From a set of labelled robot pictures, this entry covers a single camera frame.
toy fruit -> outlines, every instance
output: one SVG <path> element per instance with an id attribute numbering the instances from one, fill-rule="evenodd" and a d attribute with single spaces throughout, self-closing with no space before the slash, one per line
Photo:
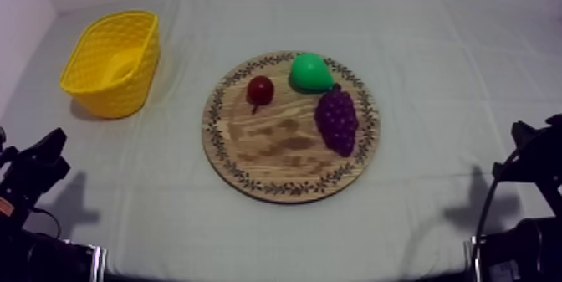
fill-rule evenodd
<path id="1" fill-rule="evenodd" d="M 273 82 L 263 75 L 259 75 L 248 83 L 248 102 L 254 105 L 252 115 L 258 110 L 258 106 L 267 105 L 273 99 Z"/>
<path id="2" fill-rule="evenodd" d="M 334 84 L 330 69 L 317 54 L 297 56 L 291 66 L 289 80 L 299 89 L 312 91 L 327 91 Z"/>
<path id="3" fill-rule="evenodd" d="M 326 146 L 343 157 L 350 156 L 355 145 L 355 131 L 359 127 L 350 94 L 336 83 L 320 98 L 314 119 Z"/>

purple grapes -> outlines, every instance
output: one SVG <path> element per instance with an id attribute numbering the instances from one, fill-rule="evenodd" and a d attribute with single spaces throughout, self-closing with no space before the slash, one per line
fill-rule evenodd
<path id="1" fill-rule="evenodd" d="M 314 119 L 326 146 L 343 157 L 350 156 L 359 127 L 350 94 L 334 84 L 332 90 L 320 98 Z"/>

wooden plate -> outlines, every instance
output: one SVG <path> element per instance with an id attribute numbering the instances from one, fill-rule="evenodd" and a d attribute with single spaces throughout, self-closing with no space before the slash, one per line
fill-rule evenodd
<path id="1" fill-rule="evenodd" d="M 289 86 L 298 54 L 272 52 L 240 64 L 215 87 L 203 114 L 203 146 L 219 175 L 240 192 L 272 203 L 307 203 L 337 193 L 361 174 L 379 141 L 379 112 L 365 84 L 324 58 L 335 82 L 353 98 L 360 123 L 350 157 L 325 146 L 314 122 L 321 95 Z M 252 115 L 246 87 L 257 75 L 273 81 L 275 94 Z"/>

plastic basket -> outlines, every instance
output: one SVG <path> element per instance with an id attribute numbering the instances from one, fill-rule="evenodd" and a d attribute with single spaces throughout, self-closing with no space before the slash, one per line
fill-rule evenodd
<path id="1" fill-rule="evenodd" d="M 60 86 L 94 115 L 125 117 L 145 104 L 159 55 L 154 13 L 113 13 L 82 33 Z"/>

white tablecloth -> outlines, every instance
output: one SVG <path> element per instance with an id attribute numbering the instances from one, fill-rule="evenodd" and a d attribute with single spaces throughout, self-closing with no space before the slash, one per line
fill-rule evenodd
<path id="1" fill-rule="evenodd" d="M 88 116 L 59 88 L 87 23 L 123 8 L 160 17 L 161 61 L 145 107 Z M 316 203 L 255 201 L 212 170 L 202 109 L 231 68 L 272 50 L 333 57 L 381 111 L 381 143 L 350 187 Z M 492 164 L 511 123 L 562 106 L 562 26 L 464 0 L 139 0 L 61 15 L 0 123 L 30 146 L 68 134 L 71 173 L 41 200 L 64 235 L 110 250 L 116 273 L 205 281 L 389 280 L 462 269 Z M 500 185 L 488 231 L 549 210 Z M 28 228 L 52 231 L 47 218 Z"/>

